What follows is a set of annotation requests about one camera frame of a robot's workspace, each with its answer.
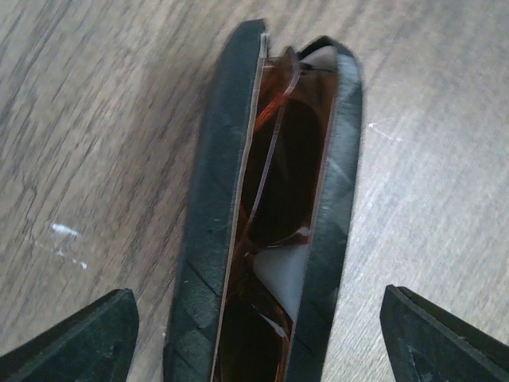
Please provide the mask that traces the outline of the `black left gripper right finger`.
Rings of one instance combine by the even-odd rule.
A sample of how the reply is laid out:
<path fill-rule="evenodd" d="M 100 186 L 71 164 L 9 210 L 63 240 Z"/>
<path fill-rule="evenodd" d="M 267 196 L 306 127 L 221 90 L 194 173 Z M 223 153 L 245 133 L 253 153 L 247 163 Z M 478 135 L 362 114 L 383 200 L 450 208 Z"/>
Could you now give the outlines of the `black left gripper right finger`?
<path fill-rule="evenodd" d="M 404 286 L 379 314 L 397 381 L 507 381 L 508 346 Z"/>

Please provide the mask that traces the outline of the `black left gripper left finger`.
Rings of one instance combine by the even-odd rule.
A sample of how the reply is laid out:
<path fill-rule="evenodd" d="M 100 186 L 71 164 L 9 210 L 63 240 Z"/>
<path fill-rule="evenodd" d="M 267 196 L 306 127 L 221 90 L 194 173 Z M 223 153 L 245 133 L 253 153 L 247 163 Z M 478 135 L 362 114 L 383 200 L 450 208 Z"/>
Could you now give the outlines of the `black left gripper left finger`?
<path fill-rule="evenodd" d="M 125 381 L 138 327 L 132 290 L 112 290 L 1 356 L 1 380 Z"/>

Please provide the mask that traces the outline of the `brown sunglasses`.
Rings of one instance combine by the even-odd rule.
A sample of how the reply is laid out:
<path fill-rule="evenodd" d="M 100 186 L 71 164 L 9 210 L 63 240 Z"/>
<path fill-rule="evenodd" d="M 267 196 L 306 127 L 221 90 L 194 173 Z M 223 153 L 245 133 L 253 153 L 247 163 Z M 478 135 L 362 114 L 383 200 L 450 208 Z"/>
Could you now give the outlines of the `brown sunglasses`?
<path fill-rule="evenodd" d="M 287 47 L 264 61 L 212 378 L 282 381 L 301 305 L 338 76 Z"/>

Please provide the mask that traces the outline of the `tan glasses case black trim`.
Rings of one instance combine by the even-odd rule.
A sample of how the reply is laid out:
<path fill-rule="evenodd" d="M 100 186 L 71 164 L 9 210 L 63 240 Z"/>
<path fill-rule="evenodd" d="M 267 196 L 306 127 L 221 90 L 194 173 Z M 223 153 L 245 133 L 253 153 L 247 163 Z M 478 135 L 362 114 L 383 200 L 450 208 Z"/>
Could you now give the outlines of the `tan glasses case black trim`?
<path fill-rule="evenodd" d="M 322 377 L 356 193 L 363 122 L 359 62 L 346 46 L 328 36 L 294 50 L 309 54 L 326 46 L 334 52 L 339 79 L 324 146 L 301 305 L 282 381 Z M 265 22 L 257 19 L 238 25 L 217 61 L 187 197 L 163 348 L 166 381 L 215 381 L 218 333 L 262 67 L 266 59 L 281 54 L 271 55 Z"/>

